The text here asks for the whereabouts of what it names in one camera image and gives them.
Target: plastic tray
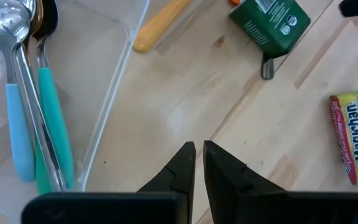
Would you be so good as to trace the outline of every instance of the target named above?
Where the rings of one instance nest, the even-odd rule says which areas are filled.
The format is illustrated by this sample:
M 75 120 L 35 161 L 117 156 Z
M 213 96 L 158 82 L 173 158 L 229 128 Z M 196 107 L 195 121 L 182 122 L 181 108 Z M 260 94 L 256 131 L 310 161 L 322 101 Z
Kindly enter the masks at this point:
M 75 157 L 76 191 L 85 190 L 148 4 L 149 0 L 58 1 L 59 24 L 47 40 L 47 53 Z M 37 189 L 34 183 L 20 183 L 14 172 L 5 84 L 5 64 L 0 53 L 0 223 L 19 223 L 22 208 L 37 196 Z

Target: orange object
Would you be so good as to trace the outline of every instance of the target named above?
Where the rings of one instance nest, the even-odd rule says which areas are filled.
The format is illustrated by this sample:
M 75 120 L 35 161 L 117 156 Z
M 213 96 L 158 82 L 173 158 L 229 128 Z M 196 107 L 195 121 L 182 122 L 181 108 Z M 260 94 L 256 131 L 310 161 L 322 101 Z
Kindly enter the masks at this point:
M 171 0 L 156 16 L 154 16 L 137 34 L 134 49 L 137 52 L 149 51 L 164 30 L 189 5 L 192 0 Z
M 236 6 L 236 5 L 240 4 L 241 0 L 229 0 L 229 2 L 230 2 L 232 5 Z

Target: wooden table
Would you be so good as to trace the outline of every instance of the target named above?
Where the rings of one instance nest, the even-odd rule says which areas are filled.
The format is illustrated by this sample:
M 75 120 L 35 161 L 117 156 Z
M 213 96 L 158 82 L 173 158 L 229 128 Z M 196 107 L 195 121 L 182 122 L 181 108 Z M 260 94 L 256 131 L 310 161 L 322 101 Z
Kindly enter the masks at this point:
M 146 20 L 167 2 L 151 0 Z M 132 54 L 87 190 L 135 192 L 194 141 L 193 223 L 211 223 L 205 139 L 286 189 L 353 190 L 328 104 L 358 90 L 358 18 L 342 18 L 339 2 L 298 0 L 312 23 L 266 82 L 262 53 L 227 18 L 226 0 L 194 0 L 154 50 Z

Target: cutlery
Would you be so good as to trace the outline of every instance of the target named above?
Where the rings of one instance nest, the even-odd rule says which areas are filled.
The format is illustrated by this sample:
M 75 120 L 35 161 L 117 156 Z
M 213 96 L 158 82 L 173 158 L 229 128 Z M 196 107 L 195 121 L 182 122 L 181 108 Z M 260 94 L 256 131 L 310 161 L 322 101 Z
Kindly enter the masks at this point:
M 21 47 L 22 41 L 27 37 L 30 26 L 30 15 L 27 8 L 16 0 L 0 1 L 0 50 L 7 59 L 7 70 L 10 77 L 14 77 L 13 55 L 17 54 L 17 63 L 22 76 L 27 102 L 29 103 L 32 121 L 35 126 L 35 135 L 39 139 L 44 162 L 50 176 L 50 182 L 54 191 L 64 191 L 65 182 L 60 170 L 56 153 L 41 111 L 37 92 L 26 63 L 25 52 Z
M 44 11 L 44 17 L 40 28 L 32 35 L 38 42 L 37 60 L 39 64 L 38 80 L 41 108 L 52 137 L 53 145 L 57 154 L 60 167 L 63 172 L 67 188 L 74 184 L 74 162 L 71 152 L 70 140 L 68 137 L 62 107 L 60 106 L 55 81 L 45 51 L 45 43 L 48 37 L 55 31 L 58 24 L 58 9 L 54 0 L 39 0 Z M 40 194 L 51 191 L 48 181 L 47 170 L 41 157 L 39 149 L 35 148 L 36 181 Z
M 25 23 L 29 13 L 18 8 L 9 9 L 18 4 L 21 3 L 0 1 L 0 22 L 11 21 L 0 25 L 0 50 L 6 62 L 5 89 L 13 164 L 20 180 L 30 182 L 35 180 L 35 156 L 13 62 L 17 41 L 28 32 Z
M 44 18 L 44 10 L 42 9 L 42 3 L 40 0 L 33 0 L 35 2 L 35 11 L 33 14 L 33 19 L 31 20 L 30 23 L 30 30 L 29 30 L 29 34 L 28 36 L 23 40 L 22 42 L 22 47 L 24 49 L 24 52 L 26 53 L 26 60 L 27 63 L 30 65 L 30 57 L 29 57 L 29 53 L 28 53 L 28 48 L 29 48 L 29 42 L 30 42 L 30 37 L 34 35 L 34 33 L 40 28 L 41 23 L 42 23 L 42 19 Z
M 27 8 L 27 10 L 29 10 L 30 20 L 32 20 L 35 14 L 35 1 L 34 0 L 20 0 L 20 1 Z
M 191 0 L 171 0 L 156 16 L 140 29 L 134 42 L 134 50 L 142 53 L 149 51 L 164 30 L 179 16 L 190 2 Z

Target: spoon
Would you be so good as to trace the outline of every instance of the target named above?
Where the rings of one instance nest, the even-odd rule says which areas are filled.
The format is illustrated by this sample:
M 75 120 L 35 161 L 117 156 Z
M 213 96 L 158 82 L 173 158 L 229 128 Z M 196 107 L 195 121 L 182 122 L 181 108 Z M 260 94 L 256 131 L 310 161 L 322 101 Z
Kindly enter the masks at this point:
M 22 4 L 29 10 L 30 12 L 30 20 L 34 17 L 35 14 L 35 1 L 34 0 L 20 0 Z
M 21 11 L 17 8 L 19 4 L 21 3 L 18 1 L 0 1 L 0 22 L 6 21 L 0 25 L 0 50 L 6 61 L 5 89 L 12 159 L 20 180 L 30 182 L 35 180 L 35 156 L 12 55 L 16 43 L 28 32 L 26 22 L 29 13 L 27 10 Z
M 33 19 L 31 20 L 31 23 L 30 23 L 29 34 L 22 43 L 24 52 L 27 52 L 26 60 L 29 65 L 30 65 L 30 57 L 29 57 L 28 48 L 29 48 L 30 37 L 33 36 L 37 32 L 37 30 L 40 28 L 42 19 L 44 18 L 44 10 L 42 9 L 41 0 L 33 0 L 33 1 L 35 2 L 35 5 L 36 5 L 35 13 L 33 14 Z
M 0 50 L 7 60 L 8 83 L 15 81 L 12 81 L 15 77 L 12 55 L 17 52 L 17 63 L 22 74 L 24 90 L 35 126 L 35 135 L 40 140 L 40 148 L 50 176 L 52 189 L 63 191 L 66 187 L 62 172 L 45 123 L 44 114 L 40 108 L 29 67 L 25 61 L 24 49 L 21 47 L 21 42 L 29 33 L 29 23 L 29 12 L 21 2 L 16 0 L 0 1 Z
M 60 106 L 55 81 L 45 51 L 45 43 L 48 37 L 55 31 L 58 24 L 58 9 L 54 0 L 39 0 L 42 5 L 44 15 L 48 15 L 47 19 L 43 19 L 39 29 L 33 33 L 33 37 L 37 40 L 37 60 L 39 64 L 38 81 L 41 108 L 44 112 L 46 122 L 48 124 L 53 145 L 55 146 L 57 159 L 62 168 L 63 177 L 67 188 L 70 189 L 74 184 L 74 162 L 71 152 L 70 139 L 68 137 L 65 120 L 63 117 L 62 107 Z M 39 150 L 35 149 L 35 165 L 36 165 L 36 181 L 40 194 L 51 191 L 45 164 L 40 160 Z

